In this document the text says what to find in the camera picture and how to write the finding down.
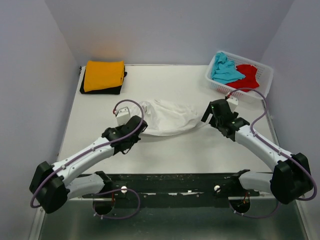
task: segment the yellow cloth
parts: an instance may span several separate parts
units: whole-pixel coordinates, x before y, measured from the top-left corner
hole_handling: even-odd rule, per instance
[[[84,91],[119,87],[124,81],[124,74],[124,61],[88,61],[85,67]]]

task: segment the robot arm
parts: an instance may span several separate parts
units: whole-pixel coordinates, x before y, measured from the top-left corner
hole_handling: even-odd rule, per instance
[[[94,173],[90,176],[77,177],[98,162],[119,152],[124,154],[125,151],[129,151],[140,140],[139,134],[147,128],[147,123],[143,121],[130,137],[124,138],[124,136],[132,133],[140,122],[139,116],[133,116],[124,125],[107,128],[95,142],[73,156],[52,165],[46,161],[39,164],[29,190],[33,194],[36,193],[35,198],[45,212],[56,211],[71,198],[99,193],[111,181],[106,179],[104,174]],[[40,187],[50,175],[52,176]]]
[[[120,126],[107,128],[95,142],[71,157],[52,165],[47,162],[38,165],[29,187],[33,193],[32,203],[36,198],[40,206],[49,214],[74,197],[85,195],[92,197],[92,194],[113,191],[119,189],[119,186],[126,188],[128,185],[132,186],[138,192],[137,194],[144,196],[142,207],[162,208],[228,207],[229,204],[226,204],[228,197],[240,197],[251,190],[271,193],[279,202],[288,204],[312,190],[313,184],[308,176],[280,153],[291,156],[310,173],[308,159],[301,153],[293,155],[261,135],[259,137],[272,148],[257,139],[257,132],[250,128],[249,122],[238,117],[238,113],[234,112],[237,103],[238,101],[233,97],[212,101],[201,120],[206,122],[211,115],[209,124],[212,127],[253,152],[273,173],[245,169],[232,175],[212,173],[154,174],[154,177],[152,174],[107,176],[103,172],[96,172],[81,176],[84,171],[106,158],[119,152],[126,154],[125,151],[129,151],[140,140],[139,134],[146,129],[147,123],[139,116],[130,118],[129,109],[122,108],[116,115]],[[115,194],[114,197],[117,200],[117,206],[127,207],[132,202],[126,196]]]
[[[260,135],[254,128],[252,129],[248,121],[238,117],[237,112],[232,112],[231,109],[234,110],[237,104],[238,101],[234,97],[212,101],[201,121],[206,122],[208,117],[212,115],[209,124],[213,128],[218,129],[225,137],[249,149],[273,172],[270,174],[249,170],[242,171],[237,176],[241,186],[246,190],[271,193],[283,204],[288,204],[312,190],[313,185],[309,177],[284,155],[291,156],[310,173],[308,159],[301,153],[294,155],[280,148]]]

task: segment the white plastic basket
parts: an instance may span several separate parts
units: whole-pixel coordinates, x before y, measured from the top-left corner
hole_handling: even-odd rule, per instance
[[[241,64],[250,64],[257,68],[257,72],[255,75],[256,81],[259,83],[259,87],[256,88],[259,92],[261,92],[265,97],[267,97],[270,86],[272,83],[272,79],[274,78],[274,70],[264,64],[261,64],[256,61],[252,61],[250,59],[244,58],[242,56],[238,56],[229,52],[225,51],[219,51],[218,53],[223,52],[229,60],[233,60],[235,65],[241,65]],[[221,92],[223,94],[227,94],[228,92],[235,90],[235,88],[224,85],[222,83],[216,82],[211,79],[211,72],[212,67],[215,63],[216,55],[213,56],[213,59],[211,60],[209,67],[207,68],[205,72],[205,78],[210,82],[210,87],[218,92]],[[254,92],[244,92],[244,91],[236,91],[232,94],[233,96],[240,98],[243,101],[252,103],[255,100],[262,100],[262,97]]]

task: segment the gray wall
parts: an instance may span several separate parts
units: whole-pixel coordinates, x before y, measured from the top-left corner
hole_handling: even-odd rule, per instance
[[[293,0],[45,0],[73,55],[127,64],[260,60]]]
[[[0,239],[27,239],[35,167],[53,162],[78,66],[43,0],[0,6]]]
[[[320,1],[295,0],[262,62],[274,68],[268,102],[280,145],[305,153],[320,186]],[[307,203],[320,236],[320,195]]]

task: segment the bolt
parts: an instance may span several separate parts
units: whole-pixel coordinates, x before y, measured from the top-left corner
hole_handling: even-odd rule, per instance
[[[215,185],[213,190],[216,192],[216,193],[219,193],[221,191],[221,188],[219,185]]]

